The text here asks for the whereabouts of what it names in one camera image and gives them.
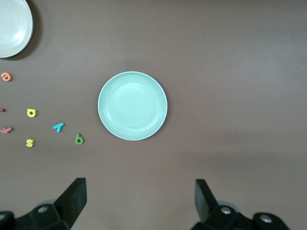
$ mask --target foam letter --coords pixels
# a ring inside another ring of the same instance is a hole
[[[1,74],[2,80],[11,81],[13,80],[13,76],[10,73],[4,72]]]
[[[13,127],[9,127],[9,128],[3,128],[0,132],[1,133],[10,133],[13,129]]]
[[[36,109],[28,109],[27,110],[27,115],[28,115],[28,117],[36,117],[37,110]]]
[[[76,138],[75,138],[75,144],[81,145],[84,142],[84,138],[81,137],[80,133],[77,133]]]
[[[33,140],[33,139],[28,139],[27,140],[27,147],[33,147],[34,146],[34,142],[35,142],[35,140]]]
[[[53,126],[53,129],[56,129],[57,132],[61,132],[62,131],[62,127],[65,125],[65,123],[58,123],[57,125]]]

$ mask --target plate rim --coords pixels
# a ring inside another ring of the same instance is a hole
[[[101,116],[101,114],[100,114],[99,102],[101,101],[101,94],[102,94],[104,88],[105,88],[105,87],[108,85],[108,83],[109,83],[110,81],[112,81],[114,78],[116,78],[116,77],[118,77],[118,76],[120,76],[120,75],[123,75],[123,74],[127,74],[127,73],[137,73],[137,74],[143,75],[143,76],[145,76],[145,77],[147,77],[147,78],[153,80],[153,81],[155,82],[155,84],[159,87],[159,89],[161,90],[161,92],[163,93],[163,100],[164,100],[164,102],[165,102],[165,116],[163,117],[163,119],[161,119],[161,120],[162,120],[161,124],[160,124],[156,129],[154,129],[154,131],[150,132],[149,135],[146,135],[146,136],[141,137],[141,138],[124,138],[124,137],[121,137],[120,135],[115,134],[114,132],[112,132],[112,131],[107,127],[107,125],[104,123],[104,121],[103,121],[103,119],[102,119],[102,116]],[[122,73],[119,73],[119,74],[113,76],[112,78],[110,78],[110,79],[104,84],[104,86],[102,87],[102,89],[101,89],[101,91],[100,91],[100,93],[99,93],[99,96],[98,96],[98,105],[97,105],[97,108],[98,108],[98,114],[99,114],[99,118],[100,118],[101,122],[103,123],[104,127],[105,127],[111,134],[113,134],[114,136],[116,136],[116,137],[118,137],[118,138],[120,138],[120,139],[123,139],[123,140],[137,141],[137,140],[144,140],[144,139],[147,139],[147,138],[151,137],[152,135],[154,135],[156,132],[159,131],[159,129],[162,127],[162,125],[164,124],[164,122],[165,122],[165,120],[166,120],[166,117],[167,117],[168,103],[167,103],[166,93],[165,93],[164,89],[162,88],[162,86],[160,85],[160,83],[159,83],[156,79],[154,79],[153,77],[149,76],[149,75],[146,74],[146,73],[142,73],[142,72],[139,72],[139,71],[125,71],[125,72],[122,72]]]
[[[31,8],[30,8],[28,2],[26,0],[15,0],[14,2],[22,2],[26,6],[26,11],[29,12],[29,16],[30,16],[30,17],[26,16],[26,19],[27,20],[30,19],[30,21],[31,21],[30,22],[31,23],[30,24],[31,32],[26,34],[28,36],[23,39],[23,41],[27,39],[27,41],[25,42],[24,45],[22,45],[19,49],[16,49],[16,50],[13,49],[14,52],[11,52],[10,54],[2,55],[0,53],[0,58],[9,58],[9,57],[12,57],[12,56],[20,53],[21,51],[23,51],[27,47],[27,45],[29,44],[29,42],[30,42],[30,40],[32,38],[32,35],[33,35],[34,21],[33,21],[32,11],[31,11]]]

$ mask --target table surface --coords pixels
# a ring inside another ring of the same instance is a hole
[[[23,215],[86,177],[72,229],[188,230],[202,178],[249,218],[307,229],[307,1],[28,3],[33,37],[0,59],[13,75],[0,81],[0,128],[14,128],[0,135],[1,210]],[[113,136],[98,115],[103,85],[125,71],[167,95],[166,121],[145,140]]]

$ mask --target white plate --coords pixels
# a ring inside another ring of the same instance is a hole
[[[22,51],[33,33],[33,18],[26,0],[0,0],[0,58]]]
[[[113,135],[125,140],[143,140],[157,132],[165,121],[167,99],[160,84],[149,75],[124,72],[103,86],[98,112]]]

